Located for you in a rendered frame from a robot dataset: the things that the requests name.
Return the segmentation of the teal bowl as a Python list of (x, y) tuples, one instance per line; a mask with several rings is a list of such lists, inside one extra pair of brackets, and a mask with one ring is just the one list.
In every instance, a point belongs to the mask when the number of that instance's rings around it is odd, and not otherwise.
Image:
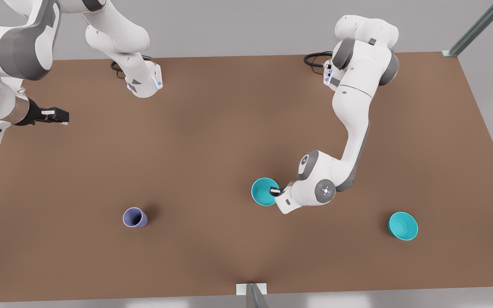
[(413, 240), (419, 231), (415, 218), (406, 212), (393, 213), (387, 226), (390, 234), (400, 240)]
[(276, 181), (266, 177), (259, 178), (252, 184), (252, 198), (259, 205), (265, 207), (271, 206), (275, 204), (275, 197), (272, 195), (271, 190), (280, 191)]

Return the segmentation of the purple cup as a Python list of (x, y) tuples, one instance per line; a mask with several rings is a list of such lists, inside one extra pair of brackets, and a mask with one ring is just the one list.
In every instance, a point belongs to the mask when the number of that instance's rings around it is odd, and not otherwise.
[(143, 228), (148, 224), (148, 217), (141, 209), (132, 207), (124, 212), (122, 222), (129, 228)]

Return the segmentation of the silver frame post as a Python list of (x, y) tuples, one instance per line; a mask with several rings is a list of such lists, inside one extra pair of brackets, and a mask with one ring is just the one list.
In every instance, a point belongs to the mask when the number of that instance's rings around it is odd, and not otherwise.
[(493, 4), (482, 14), (482, 16), (454, 43), (449, 50), (441, 51), (444, 58), (457, 58), (483, 30), (493, 22)]
[(265, 296), (266, 283), (243, 283), (235, 285), (235, 294), (245, 296), (245, 308), (270, 308)]

